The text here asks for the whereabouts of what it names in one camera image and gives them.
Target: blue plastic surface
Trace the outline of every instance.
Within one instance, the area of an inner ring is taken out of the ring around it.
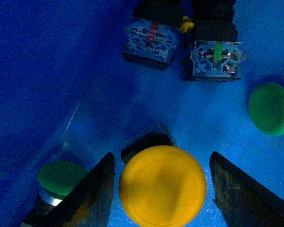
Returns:
[[[206,174],[206,201],[189,227],[226,226],[213,202],[213,151],[284,199],[284,136],[258,131],[247,110],[259,84],[284,86],[284,1],[237,1],[233,22],[248,58],[242,80],[229,83],[183,82],[179,48],[166,71],[125,62],[124,27],[136,4],[0,1],[0,227],[19,226],[33,207],[42,165],[62,159],[91,169],[109,151],[116,184],[108,226],[135,227],[118,198],[119,152],[153,122]],[[189,1],[181,4],[189,13]]]

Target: yellow clip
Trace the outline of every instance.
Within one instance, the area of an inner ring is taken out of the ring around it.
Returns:
[[[193,23],[192,19],[190,19],[187,16],[182,17],[182,24],[179,29],[180,32],[184,34],[188,34],[194,29],[194,27],[195,27],[195,24]]]

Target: black plastic base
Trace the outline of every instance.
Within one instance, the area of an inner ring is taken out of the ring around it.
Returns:
[[[121,159],[126,165],[129,160],[139,152],[154,146],[174,146],[168,135],[163,133],[149,132],[139,140],[121,150]]]
[[[156,61],[156,60],[153,60],[153,59],[150,59],[150,58],[144,58],[144,57],[141,57],[139,55],[130,54],[130,53],[127,53],[127,52],[122,52],[122,55],[127,62],[135,63],[135,64],[138,64],[138,65],[146,66],[146,67],[161,70],[161,71],[164,71],[170,65],[170,64],[167,64],[165,62]]]

